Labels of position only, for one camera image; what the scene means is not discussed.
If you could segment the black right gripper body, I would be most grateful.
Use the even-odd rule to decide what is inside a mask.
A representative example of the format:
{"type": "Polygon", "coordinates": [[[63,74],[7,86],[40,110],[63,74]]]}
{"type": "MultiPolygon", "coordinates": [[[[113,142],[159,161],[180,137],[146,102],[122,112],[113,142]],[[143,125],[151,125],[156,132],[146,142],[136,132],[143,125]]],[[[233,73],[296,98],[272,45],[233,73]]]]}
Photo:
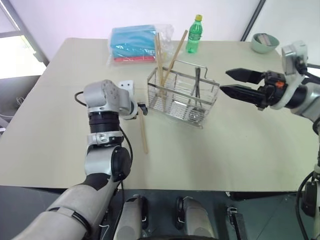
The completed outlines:
{"type": "Polygon", "coordinates": [[[266,71],[263,76],[264,85],[257,89],[262,94],[262,99],[256,104],[261,111],[278,103],[286,90],[286,79],[283,74],[266,71]]]}

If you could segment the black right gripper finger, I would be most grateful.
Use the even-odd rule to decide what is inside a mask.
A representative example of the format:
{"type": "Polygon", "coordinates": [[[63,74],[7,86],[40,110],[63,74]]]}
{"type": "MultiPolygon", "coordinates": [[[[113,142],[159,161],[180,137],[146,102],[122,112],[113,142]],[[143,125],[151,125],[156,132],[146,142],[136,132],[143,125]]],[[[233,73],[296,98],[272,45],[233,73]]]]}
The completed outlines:
{"type": "Polygon", "coordinates": [[[265,100],[265,95],[262,92],[238,84],[223,85],[220,90],[232,99],[254,105],[260,105],[265,100]]]}
{"type": "Polygon", "coordinates": [[[265,74],[263,72],[245,68],[234,68],[227,70],[225,73],[236,81],[251,84],[259,84],[260,81],[265,77],[265,74]]]}

